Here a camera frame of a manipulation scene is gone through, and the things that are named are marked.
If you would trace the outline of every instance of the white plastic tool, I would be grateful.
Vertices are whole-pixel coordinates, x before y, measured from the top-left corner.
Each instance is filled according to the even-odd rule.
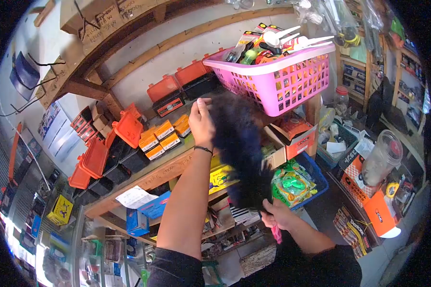
[[[284,44],[285,42],[297,37],[300,33],[294,34],[290,37],[287,37],[285,39],[281,39],[281,37],[286,36],[287,34],[289,34],[292,31],[295,31],[297,29],[299,29],[300,26],[295,26],[289,29],[286,29],[284,31],[279,31],[277,33],[273,32],[273,31],[266,31],[263,34],[263,40],[265,41],[265,43],[267,43],[268,45],[270,45],[271,47],[280,47],[282,44]]]
[[[298,38],[292,39],[292,40],[284,43],[283,49],[291,48],[288,50],[289,54],[291,54],[293,52],[296,52],[298,50],[305,49],[305,48],[313,48],[313,47],[320,47],[320,46],[328,45],[328,44],[332,43],[332,41],[325,42],[325,43],[319,43],[319,44],[315,44],[315,45],[312,45],[312,44],[318,43],[318,42],[321,42],[324,40],[328,40],[331,38],[333,38],[333,36],[314,38],[314,39],[308,39],[305,36],[300,36]]]

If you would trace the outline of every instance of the black wristband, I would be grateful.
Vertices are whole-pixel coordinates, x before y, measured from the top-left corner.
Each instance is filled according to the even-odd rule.
[[[203,146],[195,146],[195,147],[193,148],[193,150],[196,150],[196,149],[200,149],[200,150],[203,150],[203,151],[210,152],[210,153],[211,153],[211,156],[213,156],[213,155],[214,155],[214,154],[212,153],[212,151],[210,151],[210,150],[209,150],[209,148],[207,148],[207,147],[203,147]]]

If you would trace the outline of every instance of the green plastic basket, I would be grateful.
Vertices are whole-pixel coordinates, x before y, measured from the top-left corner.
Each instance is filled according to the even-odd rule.
[[[318,144],[318,149],[316,150],[317,154],[322,157],[322,159],[329,165],[331,169],[337,166],[338,162],[352,149],[357,145],[357,137],[353,135],[349,130],[345,129],[341,124],[336,123],[338,126],[338,134],[343,136],[345,143],[348,148],[346,148],[345,152],[342,153],[338,158],[333,158],[330,153],[326,151],[326,149]]]

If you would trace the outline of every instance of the pink plastic basket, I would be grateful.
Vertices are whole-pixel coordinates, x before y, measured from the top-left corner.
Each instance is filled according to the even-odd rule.
[[[203,64],[213,67],[225,88],[247,97],[268,116],[276,117],[328,87],[329,53],[334,51],[335,45],[329,44],[252,66],[223,62],[226,51],[222,51]]]

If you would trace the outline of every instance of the hand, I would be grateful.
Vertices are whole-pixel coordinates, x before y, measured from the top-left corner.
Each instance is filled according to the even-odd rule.
[[[212,138],[216,134],[216,128],[209,115],[208,105],[211,103],[212,99],[210,98],[198,98],[193,103],[188,124],[195,138],[195,145],[206,147],[212,151],[214,148]]]
[[[266,227],[278,226],[282,230],[289,230],[291,224],[293,224],[293,219],[295,214],[284,204],[281,200],[277,198],[273,198],[273,204],[268,202],[267,199],[264,199],[263,207],[270,212],[272,215],[269,215],[263,211],[260,211],[262,215],[262,221],[264,222]]]

